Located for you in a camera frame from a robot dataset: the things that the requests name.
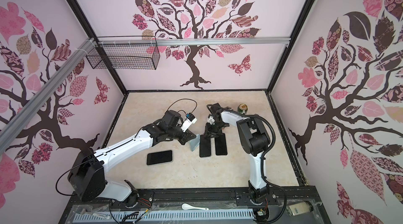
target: green can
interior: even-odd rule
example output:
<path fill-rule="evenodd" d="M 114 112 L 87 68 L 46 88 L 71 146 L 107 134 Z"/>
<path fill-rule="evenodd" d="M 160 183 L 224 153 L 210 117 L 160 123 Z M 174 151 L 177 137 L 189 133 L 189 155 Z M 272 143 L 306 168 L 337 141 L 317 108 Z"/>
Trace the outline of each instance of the green can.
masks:
<path fill-rule="evenodd" d="M 248 106 L 246 106 L 246 104 L 240 104 L 238 106 L 238 113 L 246 115 L 246 112 L 248 112 Z"/>

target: white spoon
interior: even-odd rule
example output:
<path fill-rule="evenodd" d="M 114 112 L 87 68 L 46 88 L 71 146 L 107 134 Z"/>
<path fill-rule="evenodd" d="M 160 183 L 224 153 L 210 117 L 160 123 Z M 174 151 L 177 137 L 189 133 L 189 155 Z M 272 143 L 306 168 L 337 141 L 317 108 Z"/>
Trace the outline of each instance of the white spoon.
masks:
<path fill-rule="evenodd" d="M 184 203 L 184 204 L 182 205 L 182 209 L 183 209 L 183 210 L 190 210 L 190 209 L 208 210 L 208 208 L 206 208 L 206 207 L 194 207 L 194 206 L 191 206 L 191 205 L 186 204 L 186 203 Z"/>

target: black wire mesh basket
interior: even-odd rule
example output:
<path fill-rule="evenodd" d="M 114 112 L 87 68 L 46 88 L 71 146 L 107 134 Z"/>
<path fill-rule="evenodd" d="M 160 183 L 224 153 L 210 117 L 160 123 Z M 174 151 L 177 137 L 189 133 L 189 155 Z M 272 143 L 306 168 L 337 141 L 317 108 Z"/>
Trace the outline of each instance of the black wire mesh basket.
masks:
<path fill-rule="evenodd" d="M 87 54 L 93 69 L 157 69 L 160 52 L 155 36 L 129 36 L 132 40 L 101 41 Z"/>

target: butterfly decal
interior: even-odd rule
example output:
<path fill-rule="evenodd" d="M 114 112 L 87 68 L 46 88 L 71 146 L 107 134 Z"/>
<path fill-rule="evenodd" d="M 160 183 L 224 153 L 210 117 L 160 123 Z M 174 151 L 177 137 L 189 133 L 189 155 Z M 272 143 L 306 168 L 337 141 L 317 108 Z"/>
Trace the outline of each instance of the butterfly decal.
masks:
<path fill-rule="evenodd" d="M 228 65 L 229 68 L 235 70 L 235 73 L 239 74 L 241 76 L 241 73 L 245 70 L 251 70 L 251 65 L 249 61 L 251 60 L 250 55 L 246 56 L 243 60 L 242 63 L 239 64 L 230 64 Z"/>
<path fill-rule="evenodd" d="M 96 77 L 97 86 L 99 89 L 98 95 L 95 97 L 94 104 L 105 102 L 108 100 L 108 96 L 105 94 L 108 92 L 109 87 L 106 84 L 103 84 L 101 80 Z"/>

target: black smartphone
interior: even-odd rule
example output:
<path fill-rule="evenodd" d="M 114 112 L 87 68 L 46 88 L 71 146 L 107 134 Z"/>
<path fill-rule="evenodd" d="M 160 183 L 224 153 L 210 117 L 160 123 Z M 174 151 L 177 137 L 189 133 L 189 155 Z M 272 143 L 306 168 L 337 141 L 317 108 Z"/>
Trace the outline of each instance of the black smartphone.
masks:
<path fill-rule="evenodd" d="M 147 154 L 147 165 L 164 164 L 172 162 L 172 150 L 158 151 Z"/>

